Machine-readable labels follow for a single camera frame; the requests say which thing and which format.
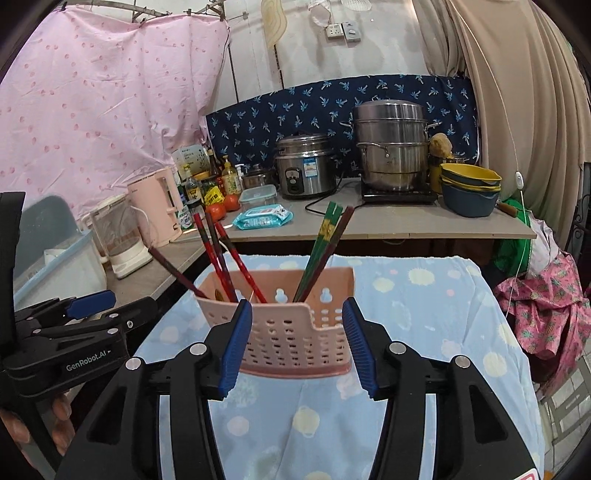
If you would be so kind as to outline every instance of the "wet wipes package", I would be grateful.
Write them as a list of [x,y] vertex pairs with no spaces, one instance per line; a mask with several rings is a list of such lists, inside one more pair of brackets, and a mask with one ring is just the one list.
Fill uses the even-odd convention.
[[262,205],[242,212],[234,219],[233,224],[240,230],[272,228],[286,224],[293,217],[294,214],[281,205]]

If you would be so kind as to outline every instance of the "tomato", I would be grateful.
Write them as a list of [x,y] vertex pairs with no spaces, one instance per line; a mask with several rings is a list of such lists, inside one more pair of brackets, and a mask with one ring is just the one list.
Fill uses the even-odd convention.
[[226,195],[223,200],[223,205],[228,212],[235,212],[240,210],[240,203],[238,202],[238,195]]
[[223,203],[214,203],[205,209],[212,216],[214,222],[217,222],[226,216],[226,209]]

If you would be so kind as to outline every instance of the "white wall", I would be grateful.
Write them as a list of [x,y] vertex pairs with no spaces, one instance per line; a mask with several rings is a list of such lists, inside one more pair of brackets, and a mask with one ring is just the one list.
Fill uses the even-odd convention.
[[[277,44],[286,87],[319,80],[372,74],[428,74],[412,0],[371,0],[369,12],[353,12],[340,0],[330,0],[333,22],[357,21],[362,39],[347,44],[327,40],[312,21],[307,0],[283,0],[287,31]],[[145,0],[139,6],[178,14],[206,5],[205,0]],[[230,49],[238,101],[281,89],[273,50],[267,50],[261,22],[261,0],[227,0]],[[131,12],[94,7],[93,11],[131,20]],[[228,52],[210,106],[216,111],[236,103]]]

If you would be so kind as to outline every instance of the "blue tablecloth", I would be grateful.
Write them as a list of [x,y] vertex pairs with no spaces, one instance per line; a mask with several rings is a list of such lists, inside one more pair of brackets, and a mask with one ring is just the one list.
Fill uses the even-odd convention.
[[[304,268],[307,257],[244,256],[250,270]],[[237,266],[229,255],[230,269]],[[463,258],[334,256],[328,266],[355,270],[355,298],[366,319],[422,356],[449,361],[467,355],[511,416],[540,472],[544,438],[527,358],[480,275]],[[196,280],[199,285],[211,266]],[[146,338],[147,362],[174,357],[202,341],[209,327],[186,293]],[[428,396],[421,480],[432,478],[435,402]],[[161,400],[163,477],[173,479],[168,397]],[[210,402],[228,480],[366,480],[385,412],[347,375],[276,380],[240,374],[223,402]]]

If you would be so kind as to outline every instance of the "human hand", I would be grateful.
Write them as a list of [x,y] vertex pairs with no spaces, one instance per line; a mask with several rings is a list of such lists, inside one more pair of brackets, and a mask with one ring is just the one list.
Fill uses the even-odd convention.
[[[70,415],[72,414],[72,408],[70,407],[70,401],[65,395],[58,396],[52,405],[52,410],[56,416],[56,423],[51,432],[51,438],[56,444],[57,451],[63,456],[66,454],[67,448],[70,446],[72,439],[74,438],[74,426],[70,421]],[[31,433],[28,431],[25,424],[14,414],[9,411],[0,408],[0,419],[4,422],[8,433],[15,441],[15,443],[21,448],[22,444],[29,443],[31,441]],[[22,452],[27,461],[31,463],[31,459],[25,452]]]

